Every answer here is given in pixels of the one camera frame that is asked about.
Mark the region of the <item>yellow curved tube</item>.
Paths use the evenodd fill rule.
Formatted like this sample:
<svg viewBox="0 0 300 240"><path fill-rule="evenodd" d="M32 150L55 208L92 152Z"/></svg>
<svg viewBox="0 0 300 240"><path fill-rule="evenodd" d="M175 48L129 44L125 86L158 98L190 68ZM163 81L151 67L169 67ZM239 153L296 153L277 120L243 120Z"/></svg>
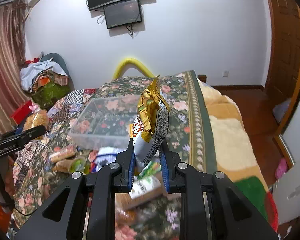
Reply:
<svg viewBox="0 0 300 240"><path fill-rule="evenodd" d="M142 62L137 59L127 57L117 65L112 79L116 80L120 77L123 77L123 75L129 68L136 69L145 77L154 77L154 74Z"/></svg>

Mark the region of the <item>red box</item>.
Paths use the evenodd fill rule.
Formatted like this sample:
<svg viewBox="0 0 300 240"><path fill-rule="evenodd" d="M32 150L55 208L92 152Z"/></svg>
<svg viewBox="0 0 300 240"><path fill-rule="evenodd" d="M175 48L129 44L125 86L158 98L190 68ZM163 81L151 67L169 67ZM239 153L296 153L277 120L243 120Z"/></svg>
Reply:
<svg viewBox="0 0 300 240"><path fill-rule="evenodd" d="M16 109L10 116L12 125L19 125L30 113L32 113L31 107L32 101L29 100L24 102L18 109Z"/></svg>

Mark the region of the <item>green end biscuit roll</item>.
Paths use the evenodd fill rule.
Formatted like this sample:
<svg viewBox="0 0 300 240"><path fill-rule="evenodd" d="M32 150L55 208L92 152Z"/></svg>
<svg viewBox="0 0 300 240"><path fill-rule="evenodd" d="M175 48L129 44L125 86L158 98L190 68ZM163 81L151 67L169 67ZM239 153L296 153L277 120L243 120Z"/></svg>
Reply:
<svg viewBox="0 0 300 240"><path fill-rule="evenodd" d="M62 172L72 174L74 172L84 172L86 160L84 157L79 156L75 159L64 159L58 161L52 168L54 172Z"/></svg>

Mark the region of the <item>wooden door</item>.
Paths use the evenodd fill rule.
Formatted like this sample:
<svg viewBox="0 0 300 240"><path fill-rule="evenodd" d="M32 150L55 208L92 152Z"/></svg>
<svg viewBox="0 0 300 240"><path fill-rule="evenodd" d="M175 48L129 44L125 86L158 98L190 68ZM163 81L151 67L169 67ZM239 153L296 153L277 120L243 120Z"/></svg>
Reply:
<svg viewBox="0 0 300 240"><path fill-rule="evenodd" d="M295 0L268 0L271 54L266 93L275 103L290 99L276 134L287 128L300 100L300 8Z"/></svg>

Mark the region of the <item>gold chip bag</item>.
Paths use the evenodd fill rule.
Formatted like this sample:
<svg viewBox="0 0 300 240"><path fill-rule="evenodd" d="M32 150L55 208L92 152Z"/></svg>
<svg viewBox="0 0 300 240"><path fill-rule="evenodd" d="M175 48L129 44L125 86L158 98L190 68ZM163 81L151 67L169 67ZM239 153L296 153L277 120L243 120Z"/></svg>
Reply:
<svg viewBox="0 0 300 240"><path fill-rule="evenodd" d="M168 133L170 107L155 77L141 93L137 115L131 125L135 155L135 174L153 159Z"/></svg>

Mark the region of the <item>blue white snack bag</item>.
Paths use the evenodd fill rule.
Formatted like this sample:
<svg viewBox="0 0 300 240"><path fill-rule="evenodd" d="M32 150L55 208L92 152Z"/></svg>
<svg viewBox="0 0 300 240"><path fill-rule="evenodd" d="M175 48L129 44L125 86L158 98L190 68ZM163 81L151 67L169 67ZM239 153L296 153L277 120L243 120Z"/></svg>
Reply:
<svg viewBox="0 0 300 240"><path fill-rule="evenodd" d="M123 151L125 151L125 149L122 148L114 148L114 147L100 148L95 159L91 162L90 172L91 173L98 172L102 167L107 166L110 163L113 163L116 160L117 155Z"/></svg>

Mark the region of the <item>striped red curtain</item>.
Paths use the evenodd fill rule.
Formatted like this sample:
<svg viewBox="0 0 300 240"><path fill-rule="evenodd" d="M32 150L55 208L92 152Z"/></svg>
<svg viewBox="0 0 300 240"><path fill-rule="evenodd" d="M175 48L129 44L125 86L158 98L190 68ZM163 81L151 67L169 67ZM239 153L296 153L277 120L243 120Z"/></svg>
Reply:
<svg viewBox="0 0 300 240"><path fill-rule="evenodd" d="M12 129L10 116L30 98L21 88L25 58L25 0L0 5L0 134Z"/></svg>

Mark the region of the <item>floral green bedspread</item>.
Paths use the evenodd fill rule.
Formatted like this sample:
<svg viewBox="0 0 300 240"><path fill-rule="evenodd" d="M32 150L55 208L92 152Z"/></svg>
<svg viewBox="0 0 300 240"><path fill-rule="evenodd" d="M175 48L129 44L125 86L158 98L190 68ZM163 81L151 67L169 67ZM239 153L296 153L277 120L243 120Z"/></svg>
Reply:
<svg viewBox="0 0 300 240"><path fill-rule="evenodd" d="M121 77L91 92L74 90L56 103L47 133L18 153L13 169L16 210L8 228L11 237L67 178L66 173L53 169L49 157L74 144L69 132L83 138L83 145L75 147L75 157L84 158L86 168L96 166L103 147L125 150L138 100L151 82L149 77ZM207 100L194 71L161 77L158 84L170 108L166 137L169 149L197 170L215 172L216 152Z"/></svg>

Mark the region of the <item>clear plastic storage box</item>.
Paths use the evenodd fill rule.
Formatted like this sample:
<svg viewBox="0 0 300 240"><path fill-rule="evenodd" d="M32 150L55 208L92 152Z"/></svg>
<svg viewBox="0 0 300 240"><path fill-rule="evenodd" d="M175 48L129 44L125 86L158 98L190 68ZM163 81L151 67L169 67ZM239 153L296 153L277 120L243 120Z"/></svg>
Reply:
<svg viewBox="0 0 300 240"><path fill-rule="evenodd" d="M71 126L68 136L81 149L126 149L129 126L137 115L139 95L91 99Z"/></svg>

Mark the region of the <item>biscuit roll white label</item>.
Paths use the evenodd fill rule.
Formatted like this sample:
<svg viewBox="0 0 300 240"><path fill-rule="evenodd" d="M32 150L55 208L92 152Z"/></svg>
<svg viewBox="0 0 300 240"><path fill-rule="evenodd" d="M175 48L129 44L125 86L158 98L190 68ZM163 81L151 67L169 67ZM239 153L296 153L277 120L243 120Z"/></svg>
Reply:
<svg viewBox="0 0 300 240"><path fill-rule="evenodd" d="M64 147L60 149L57 152L54 152L50 155L50 161L51 163L57 163L61 160L68 159L70 157L73 157L77 152L77 147L75 145L69 145L67 147Z"/></svg>

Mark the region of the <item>small black wall monitor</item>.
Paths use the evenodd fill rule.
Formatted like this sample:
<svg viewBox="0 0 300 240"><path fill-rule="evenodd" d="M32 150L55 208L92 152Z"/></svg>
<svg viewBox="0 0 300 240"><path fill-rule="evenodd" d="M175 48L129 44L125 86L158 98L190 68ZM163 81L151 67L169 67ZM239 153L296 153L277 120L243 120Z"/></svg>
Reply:
<svg viewBox="0 0 300 240"><path fill-rule="evenodd" d="M128 0L104 7L107 29L142 22L139 0Z"/></svg>

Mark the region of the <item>patchwork quilt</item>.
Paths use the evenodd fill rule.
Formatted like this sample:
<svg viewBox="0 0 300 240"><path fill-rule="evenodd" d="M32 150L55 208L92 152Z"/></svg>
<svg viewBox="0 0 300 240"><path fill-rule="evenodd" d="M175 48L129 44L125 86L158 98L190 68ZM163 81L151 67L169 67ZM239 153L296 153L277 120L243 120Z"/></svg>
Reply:
<svg viewBox="0 0 300 240"><path fill-rule="evenodd" d="M13 167L13 178L16 184L20 184L26 177L35 155L53 139L62 124L76 114L96 92L96 88L73 90L59 99L47 112L49 124L45 135L41 139L30 141L23 150L17 152Z"/></svg>

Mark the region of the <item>beige plush blanket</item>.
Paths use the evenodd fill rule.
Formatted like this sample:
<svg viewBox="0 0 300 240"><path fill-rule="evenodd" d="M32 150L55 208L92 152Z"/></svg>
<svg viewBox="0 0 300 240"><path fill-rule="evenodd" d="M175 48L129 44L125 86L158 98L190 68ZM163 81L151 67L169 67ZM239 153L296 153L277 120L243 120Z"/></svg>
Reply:
<svg viewBox="0 0 300 240"><path fill-rule="evenodd" d="M237 185L277 231L277 208L257 164L238 106L202 81L199 85L210 118L218 170Z"/></svg>

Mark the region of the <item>pile of clothes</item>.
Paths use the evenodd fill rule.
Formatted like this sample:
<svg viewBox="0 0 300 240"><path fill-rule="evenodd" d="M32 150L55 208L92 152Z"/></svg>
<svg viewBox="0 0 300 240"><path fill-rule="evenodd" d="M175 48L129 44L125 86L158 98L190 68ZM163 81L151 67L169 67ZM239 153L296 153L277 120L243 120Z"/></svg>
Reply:
<svg viewBox="0 0 300 240"><path fill-rule="evenodd" d="M19 72L21 88L40 108L51 108L73 89L64 59L57 53L27 61Z"/></svg>

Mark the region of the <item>clear green cookie bag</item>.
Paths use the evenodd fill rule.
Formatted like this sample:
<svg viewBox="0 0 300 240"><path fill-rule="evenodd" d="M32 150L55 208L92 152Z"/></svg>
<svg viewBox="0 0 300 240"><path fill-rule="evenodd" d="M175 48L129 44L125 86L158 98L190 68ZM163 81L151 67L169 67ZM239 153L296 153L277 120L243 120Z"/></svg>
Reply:
<svg viewBox="0 0 300 240"><path fill-rule="evenodd" d="M48 124L49 117L47 116L47 111L44 109L37 110L32 115L26 118L25 124L23 126L23 131L36 128L38 126L44 126L44 128L35 129L35 133L31 137L31 140L40 140L46 133Z"/></svg>

